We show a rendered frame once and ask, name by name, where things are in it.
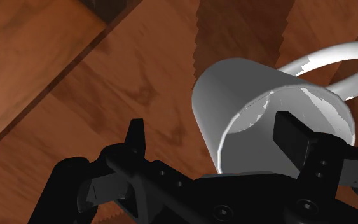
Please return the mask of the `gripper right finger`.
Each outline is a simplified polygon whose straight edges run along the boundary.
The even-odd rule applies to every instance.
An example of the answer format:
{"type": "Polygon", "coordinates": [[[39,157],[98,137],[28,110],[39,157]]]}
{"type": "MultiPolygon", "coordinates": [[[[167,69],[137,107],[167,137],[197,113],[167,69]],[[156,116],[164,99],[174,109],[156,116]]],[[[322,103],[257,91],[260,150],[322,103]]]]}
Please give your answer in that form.
{"type": "Polygon", "coordinates": [[[288,111],[276,113],[273,141],[300,171],[284,185],[275,213],[358,214],[358,209],[336,199],[340,185],[358,194],[358,147],[312,131],[288,111]]]}

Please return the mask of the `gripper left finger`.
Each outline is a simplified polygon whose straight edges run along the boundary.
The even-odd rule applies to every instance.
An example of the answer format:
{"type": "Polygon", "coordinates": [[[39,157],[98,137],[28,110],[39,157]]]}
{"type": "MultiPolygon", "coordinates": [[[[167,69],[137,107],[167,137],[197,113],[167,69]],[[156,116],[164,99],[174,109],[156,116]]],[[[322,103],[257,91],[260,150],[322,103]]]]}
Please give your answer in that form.
{"type": "Polygon", "coordinates": [[[147,161],[144,122],[130,122],[123,143],[93,161],[65,158],[54,166],[28,224],[92,224],[98,207],[115,202],[136,224],[197,224],[177,194],[190,180],[160,161],[147,161]]]}

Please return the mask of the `white mug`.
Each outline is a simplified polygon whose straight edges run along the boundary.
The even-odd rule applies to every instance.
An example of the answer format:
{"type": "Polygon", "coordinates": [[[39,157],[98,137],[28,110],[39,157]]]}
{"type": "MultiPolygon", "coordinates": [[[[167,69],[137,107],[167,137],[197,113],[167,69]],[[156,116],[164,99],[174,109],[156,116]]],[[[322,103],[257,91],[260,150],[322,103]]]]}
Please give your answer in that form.
{"type": "Polygon", "coordinates": [[[355,143],[346,102],[358,96],[358,72],[322,87],[301,78],[314,69],[358,59],[358,41],[330,46],[274,69],[244,58],[208,67],[193,88],[193,114],[220,174],[279,173],[296,177],[294,160],[273,141],[278,111],[316,132],[355,143]]]}

